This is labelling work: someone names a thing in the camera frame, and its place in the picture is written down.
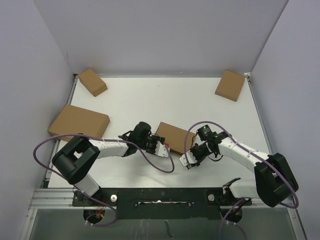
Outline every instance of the screw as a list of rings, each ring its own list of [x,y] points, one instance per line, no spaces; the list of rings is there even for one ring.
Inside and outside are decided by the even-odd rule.
[[[215,195],[213,195],[213,194],[209,194],[208,195],[208,199],[209,199],[209,201],[214,201],[215,200]]]
[[[111,200],[111,202],[113,202],[113,203],[116,202],[117,199],[118,199],[118,197],[117,197],[117,195],[115,195],[115,194],[111,195],[111,197],[110,197],[110,200]]]

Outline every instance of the wire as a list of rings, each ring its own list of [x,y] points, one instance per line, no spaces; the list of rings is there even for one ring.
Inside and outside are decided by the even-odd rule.
[[[168,154],[169,154],[169,158],[170,158],[170,161],[171,161],[171,164],[172,164],[172,170],[170,170],[170,171],[162,170],[162,169],[158,168],[157,166],[155,166],[155,165],[147,158],[147,156],[146,156],[145,153],[142,151],[142,149],[141,149],[140,147],[138,147],[136,144],[134,144],[133,142],[125,141],[125,140],[120,140],[120,139],[119,139],[119,140],[117,140],[117,139],[102,139],[102,138],[93,137],[93,136],[88,136],[88,135],[84,135],[84,134],[70,133],[70,134],[59,134],[59,135],[51,136],[51,137],[47,138],[46,140],[40,142],[40,143],[39,143],[37,146],[35,146],[35,148],[33,149],[33,158],[34,158],[34,160],[35,160],[41,167],[43,167],[43,168],[45,168],[45,169],[47,169],[47,170],[49,170],[49,171],[57,174],[58,176],[60,176],[60,177],[63,178],[63,179],[65,179],[65,178],[64,178],[64,176],[63,176],[60,172],[54,170],[53,168],[51,168],[51,167],[49,167],[49,166],[44,165],[44,164],[38,159],[38,157],[37,157],[37,150],[38,150],[43,144],[45,144],[46,142],[49,142],[50,140],[54,140],[54,139],[61,138],[61,137],[67,137],[67,136],[85,137],[85,138],[89,138],[89,139],[93,139],[93,140],[97,140],[97,141],[102,141],[102,140],[104,140],[105,142],[120,142],[120,143],[131,144],[131,145],[135,146],[135,147],[141,152],[142,156],[145,158],[145,160],[146,160],[151,166],[153,166],[155,169],[159,170],[160,172],[168,173],[168,174],[169,174],[169,173],[172,173],[172,172],[175,170],[174,161],[173,161],[172,156],[171,156],[171,154],[170,154],[170,152],[169,152],[169,149],[167,148],[166,145],[164,145],[164,147],[165,147],[166,151],[167,151]],[[113,223],[115,223],[115,222],[117,221],[118,216],[119,216],[119,213],[118,213],[118,211],[117,211],[113,206],[111,206],[111,205],[109,205],[109,204],[107,204],[107,203],[105,203],[105,202],[102,202],[102,201],[100,201],[100,200],[98,200],[98,199],[95,199],[95,198],[93,198],[92,196],[89,196],[89,195],[86,194],[84,191],[80,190],[76,185],[73,185],[73,187],[76,188],[77,190],[81,191],[82,194],[83,194],[85,197],[87,197],[88,199],[90,199],[90,200],[92,200],[92,201],[94,201],[94,202],[96,202],[96,203],[98,203],[98,204],[101,204],[101,205],[103,205],[103,206],[105,206],[105,207],[108,207],[109,209],[111,209],[111,210],[113,210],[113,211],[115,212],[115,217],[114,217],[114,219],[113,219],[112,221],[110,221],[110,222],[108,222],[108,223],[104,223],[104,224],[93,224],[93,223],[92,223],[93,226],[96,226],[96,227],[105,227],[105,226],[109,226],[109,225],[111,225],[111,224],[113,224]],[[94,215],[96,215],[96,214],[94,213],[94,214],[88,216],[86,219],[88,219],[89,217],[92,217],[92,216],[94,216]]]
[[[293,187],[290,185],[290,183],[285,179],[285,177],[271,164],[269,163],[268,161],[264,160],[262,157],[258,156],[257,154],[255,154],[254,152],[250,152],[247,148],[245,148],[244,146],[242,146],[241,144],[239,144],[233,137],[232,135],[224,128],[222,127],[221,125],[213,122],[213,121],[200,121],[200,122],[197,122],[195,124],[193,124],[189,130],[187,131],[186,135],[185,135],[185,138],[184,138],[184,156],[185,156],[185,160],[186,162],[188,163],[188,165],[190,165],[190,162],[188,160],[188,156],[187,156],[187,139],[188,139],[188,135],[190,133],[190,131],[197,125],[199,124],[213,124],[217,127],[219,127],[220,129],[222,129],[226,135],[235,143],[237,144],[237,146],[239,148],[241,148],[242,150],[246,151],[247,153],[250,153],[252,156],[254,156],[255,158],[257,158],[258,160],[260,160],[261,162],[265,163],[269,168],[271,168],[278,176],[279,178],[284,182],[284,184],[289,188],[293,198],[294,198],[294,201],[293,201],[293,205],[288,205],[288,204],[285,204],[285,203],[282,203],[280,202],[279,204],[282,205],[282,206],[285,206],[287,208],[290,208],[290,209],[296,209],[298,206],[299,206],[299,200],[298,200],[298,196],[295,192],[295,190],[293,189]]]
[[[219,162],[224,156],[221,155],[219,159],[212,159],[211,157],[208,156],[208,159],[212,160],[213,162]]]
[[[154,165],[148,158],[147,156],[145,155],[145,153],[142,151],[142,149],[140,147],[138,147],[136,144],[134,144],[133,142],[130,142],[130,141],[126,141],[126,140],[122,140],[122,139],[102,139],[102,138],[99,138],[99,137],[94,137],[94,136],[89,136],[89,135],[84,135],[84,134],[77,134],[77,133],[68,133],[68,134],[59,134],[59,135],[55,135],[55,136],[51,136],[49,138],[47,138],[46,140],[40,142],[37,146],[35,146],[34,150],[33,150],[33,158],[34,160],[40,165],[42,166],[43,168],[49,170],[49,171],[52,171],[53,173],[59,175],[60,177],[63,178],[63,176],[57,172],[56,170],[53,170],[52,168],[44,165],[42,162],[40,162],[36,156],[36,152],[38,150],[39,147],[41,147],[43,144],[45,144],[46,142],[49,142],[50,140],[54,140],[54,139],[58,139],[58,138],[61,138],[61,137],[84,137],[84,138],[88,138],[88,139],[92,139],[92,140],[97,140],[97,141],[105,141],[105,142],[113,142],[113,143],[126,143],[126,144],[131,144],[133,145],[134,147],[136,147],[140,153],[142,154],[142,156],[144,157],[144,159],[152,166],[154,167],[155,169],[159,170],[160,172],[163,172],[163,173],[166,173],[166,174],[170,174],[172,173],[174,170],[175,170],[175,163],[172,159],[172,156],[169,152],[169,149],[167,148],[166,145],[164,145],[166,151],[168,152],[168,155],[169,155],[169,158],[170,158],[170,161],[171,161],[171,164],[172,164],[172,170],[162,170],[161,168],[157,167],[156,165]]]
[[[194,139],[195,139],[195,137],[198,135],[198,133],[196,133],[193,137],[192,137],[192,139],[191,139],[191,148],[194,146]]]
[[[221,239],[221,233],[222,233],[222,227],[224,226],[224,222],[226,221],[226,218],[227,216],[231,213],[231,211],[236,207],[238,206],[238,204],[240,204],[242,201],[244,200],[244,198],[241,198],[239,201],[237,201],[227,212],[226,214],[224,215],[224,217],[222,218],[222,221],[220,223],[220,226],[219,226],[219,232],[218,232],[218,237],[219,237],[219,240]],[[245,230],[239,225],[239,224],[235,224],[237,225],[241,231],[244,233],[244,236],[245,236],[245,239],[247,240],[248,237],[247,237],[247,234],[245,232]]]
[[[244,205],[246,205],[248,202],[250,202],[250,201],[251,201],[251,198],[249,198],[248,200],[246,200],[244,203],[240,204],[240,206],[233,212],[233,214],[237,214],[237,212],[239,212],[240,209],[241,209]]]

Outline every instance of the cardboard box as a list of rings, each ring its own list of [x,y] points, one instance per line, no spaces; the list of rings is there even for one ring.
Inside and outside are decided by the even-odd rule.
[[[108,89],[106,83],[91,68],[80,73],[78,77],[85,88],[95,97]]]
[[[236,102],[244,82],[244,75],[231,70],[225,70],[220,83],[215,90],[215,94]]]
[[[165,142],[169,144],[170,151],[176,154],[184,154],[184,144],[185,137],[187,134],[186,130],[178,128],[176,126],[172,126],[170,124],[160,122],[158,129],[156,130],[156,134],[160,137],[165,138]],[[189,150],[192,144],[192,138],[196,134],[190,132],[186,141],[186,150]]]
[[[48,132],[52,136],[81,133],[102,138],[109,123],[110,119],[106,114],[66,104],[48,128]],[[69,141],[72,136],[60,139]]]

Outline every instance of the white cable clip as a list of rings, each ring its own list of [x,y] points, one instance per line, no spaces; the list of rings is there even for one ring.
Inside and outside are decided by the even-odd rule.
[[[247,158],[251,155],[251,153],[258,152],[257,150],[249,150],[248,155],[246,156]]]
[[[231,147],[231,150],[235,148],[238,144],[242,144],[242,141],[236,141],[234,145]]]
[[[118,142],[118,144],[119,144],[119,147],[121,147],[121,144],[120,144],[120,142],[119,142],[119,139],[116,138],[115,140],[117,140],[117,142]]]
[[[104,139],[104,138],[101,138],[101,139],[102,139],[102,142],[103,142],[102,148],[103,148],[103,149],[107,148],[105,139]]]

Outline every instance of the cable tie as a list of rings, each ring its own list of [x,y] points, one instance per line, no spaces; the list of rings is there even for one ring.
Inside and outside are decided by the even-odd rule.
[[[236,141],[234,145],[232,146],[231,150],[235,148],[238,144],[242,144],[242,141]]]
[[[258,152],[257,150],[249,150],[248,155],[246,156],[247,158],[251,155],[251,153]]]

